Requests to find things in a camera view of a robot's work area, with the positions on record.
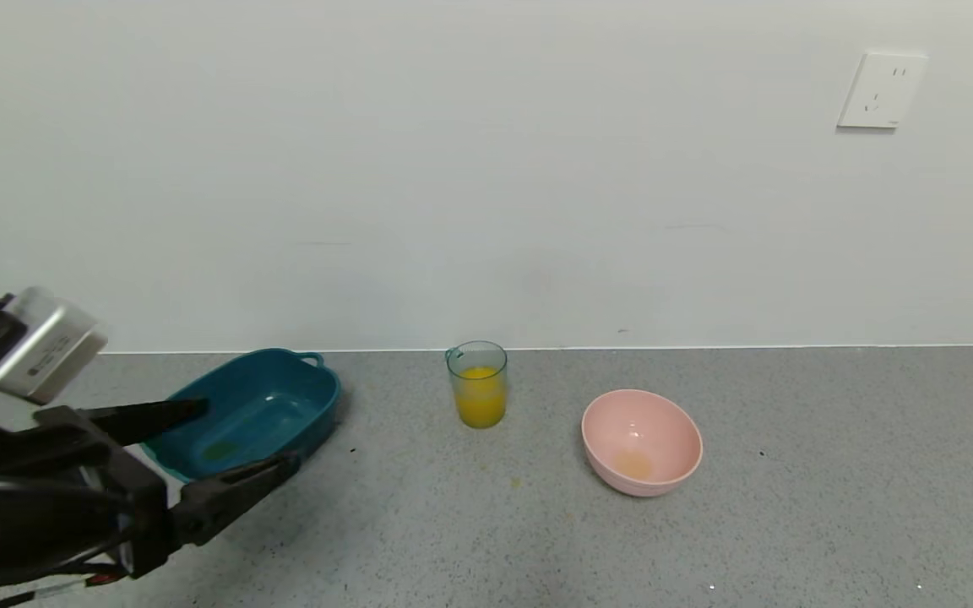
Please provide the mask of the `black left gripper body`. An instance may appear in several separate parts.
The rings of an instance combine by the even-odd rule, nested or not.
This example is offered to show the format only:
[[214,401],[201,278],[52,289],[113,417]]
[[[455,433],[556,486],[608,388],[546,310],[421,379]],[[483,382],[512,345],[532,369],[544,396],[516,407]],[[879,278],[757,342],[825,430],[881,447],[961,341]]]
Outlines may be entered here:
[[76,410],[0,427],[0,586],[74,570],[133,541],[166,559],[166,485]]

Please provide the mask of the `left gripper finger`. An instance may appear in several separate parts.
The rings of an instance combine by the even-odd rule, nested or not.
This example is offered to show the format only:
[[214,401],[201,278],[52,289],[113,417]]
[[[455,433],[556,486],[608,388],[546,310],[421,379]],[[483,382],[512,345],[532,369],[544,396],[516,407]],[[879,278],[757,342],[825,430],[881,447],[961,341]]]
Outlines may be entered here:
[[131,446],[174,430],[208,410],[208,398],[189,398],[86,409],[82,415],[117,445]]
[[301,468],[300,454],[278,453],[186,484],[170,509],[177,549],[203,546]]

